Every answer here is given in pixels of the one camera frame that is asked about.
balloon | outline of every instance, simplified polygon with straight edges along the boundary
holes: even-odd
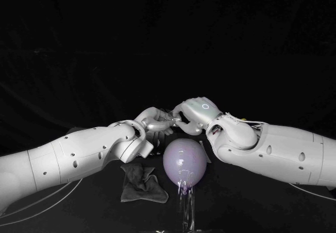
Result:
[[[200,144],[187,138],[173,140],[163,154],[167,177],[186,191],[203,177],[206,154]]]

black table surface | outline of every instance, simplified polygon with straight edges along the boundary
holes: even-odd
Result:
[[[166,136],[166,146],[177,138],[203,141],[212,163],[208,164],[202,180],[195,186],[196,229],[223,229],[229,232],[334,232],[336,202],[320,198],[290,184],[261,176],[244,168],[218,160],[205,134],[190,136],[174,133]],[[174,230],[177,186],[170,181],[163,156],[135,158],[131,163],[154,167],[153,175],[169,194],[166,203],[137,200],[121,203],[124,171],[122,162],[109,162],[105,169],[86,177],[71,195],[36,217],[0,227],[1,233],[137,233],[140,231]],[[49,206],[75,187],[73,182],[36,206],[0,219],[0,224],[24,218]],[[306,190],[333,197],[323,186],[298,185]],[[9,208],[9,212],[32,203],[58,190],[52,187],[24,198]]]

black background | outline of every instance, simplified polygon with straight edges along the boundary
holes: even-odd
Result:
[[[311,0],[10,1],[0,23],[1,155],[72,127],[107,126],[199,96],[238,118],[334,139],[334,8]],[[232,183],[246,185],[242,178]],[[327,203],[321,231],[334,229]],[[257,214],[242,212],[238,224]],[[310,231],[290,224],[280,230],[270,223],[268,232]]]

inflated balloon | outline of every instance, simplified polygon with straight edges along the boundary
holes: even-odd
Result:
[[[163,166],[173,183],[186,190],[199,182],[206,169],[206,154],[197,142],[173,140],[163,154]]]

white cable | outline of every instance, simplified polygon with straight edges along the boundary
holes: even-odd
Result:
[[[6,223],[6,224],[1,224],[0,227],[1,227],[1,226],[6,226],[6,225],[10,225],[10,224],[13,224],[13,223],[21,222],[21,221],[24,221],[24,220],[33,218],[34,216],[40,215],[46,210],[49,210],[49,209],[68,197],[68,195],[72,193],[72,191],[71,191],[71,192],[66,194],[66,196],[65,196],[47,209],[45,209],[42,212],[39,212],[39,213],[34,214],[33,216],[30,216],[30,217],[21,219],[21,220],[19,220],[19,221],[9,222],[9,223]]]
[[[329,200],[336,200],[334,198],[329,198],[329,197],[326,197],[326,196],[323,196],[323,195],[319,195],[319,194],[316,194],[316,193],[311,193],[310,191],[307,191],[307,190],[304,190],[303,188],[298,188],[300,190],[303,190],[304,192],[307,192],[307,193],[310,193],[310,194],[313,194],[313,195],[316,195],[316,196],[319,196],[319,197],[321,197],[321,198],[326,198],[326,199],[329,199]]]
[[[261,122],[261,121],[249,121],[249,120],[241,120],[236,117],[233,117],[229,113],[225,113],[233,120],[239,121],[239,122],[245,122],[245,123],[259,123],[259,124],[265,124],[268,125],[268,123]]]
[[[21,210],[24,210],[26,208],[29,208],[30,206],[36,205],[37,203],[40,203],[45,199],[47,199],[50,196],[53,196],[72,182],[69,182],[56,192],[53,192],[50,195],[47,195],[45,198],[42,198],[40,200],[37,200],[34,203],[32,203],[30,205],[27,205],[26,207],[23,207],[21,209],[19,209],[17,211],[11,212],[10,214],[6,214],[0,217],[4,218],[13,214],[16,214],[17,212],[20,212]]]

